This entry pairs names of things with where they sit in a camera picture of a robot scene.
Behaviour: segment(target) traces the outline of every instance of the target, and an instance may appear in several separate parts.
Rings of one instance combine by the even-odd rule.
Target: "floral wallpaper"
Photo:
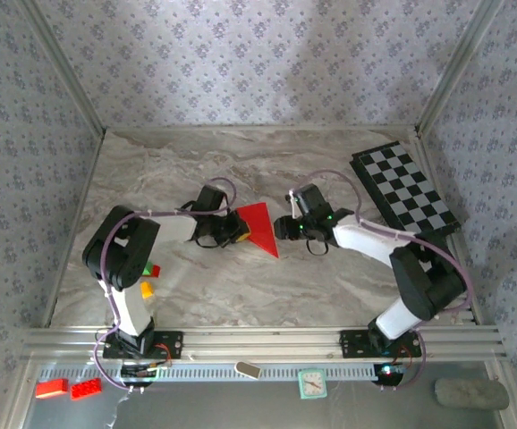
[[[428,136],[480,303],[517,368],[517,0],[507,1]]]
[[[413,124],[479,0],[39,0],[107,127]]]
[[[0,0],[0,407],[38,326],[97,139],[12,0]]]

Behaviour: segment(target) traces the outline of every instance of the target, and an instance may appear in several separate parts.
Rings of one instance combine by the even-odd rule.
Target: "red triangle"
[[[247,223],[250,229],[249,241],[253,242],[273,257],[278,257],[275,232],[268,215],[267,203],[251,204],[250,206],[237,208],[241,219]]]

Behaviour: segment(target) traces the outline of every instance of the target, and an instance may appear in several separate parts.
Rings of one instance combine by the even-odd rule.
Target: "metal bracket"
[[[180,359],[181,352],[183,348],[183,332],[181,331],[154,331],[153,332],[153,344],[165,344],[169,351],[171,352],[171,356],[168,357],[165,351],[165,348],[153,347],[150,351],[148,351],[145,356],[142,356],[143,359],[155,359],[155,360],[166,360],[167,358],[171,359]],[[122,347],[120,341],[117,340],[114,333],[108,335],[106,338],[106,345],[104,347],[103,353],[104,359],[134,359],[131,353],[125,350]]]
[[[408,350],[412,358],[421,356],[420,341],[415,332],[405,333],[389,349],[379,353],[371,346],[367,329],[340,331],[340,346],[344,359],[396,358],[398,353],[400,353],[399,358],[404,358],[403,349]]]

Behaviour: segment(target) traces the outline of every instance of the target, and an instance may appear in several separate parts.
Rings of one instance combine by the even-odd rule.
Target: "red lego brick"
[[[92,378],[72,386],[72,400],[83,400],[98,393],[101,393],[101,379],[99,378]]]
[[[153,270],[150,275],[143,275],[143,277],[159,277],[159,273],[161,272],[161,267],[159,265],[153,264]]]
[[[41,400],[53,398],[68,392],[68,379],[58,378],[49,382],[38,383],[36,385],[36,398]]]

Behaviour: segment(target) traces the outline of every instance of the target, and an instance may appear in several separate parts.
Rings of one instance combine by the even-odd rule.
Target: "white marble floor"
[[[208,179],[231,178],[236,206],[265,201],[272,220],[290,213],[287,190],[309,172],[333,168],[356,183],[351,154],[407,134],[372,130],[174,130],[109,132],[102,146],[53,326],[112,321],[103,291],[81,262],[81,251],[117,204],[173,209],[194,199]],[[355,207],[355,195],[334,177],[317,180],[334,209]],[[360,185],[362,216],[379,212]],[[150,299],[158,326],[361,325],[396,297],[391,270],[353,251],[331,248],[314,257],[303,242],[278,242],[275,259],[248,242],[225,249],[193,242],[156,244],[162,267]]]

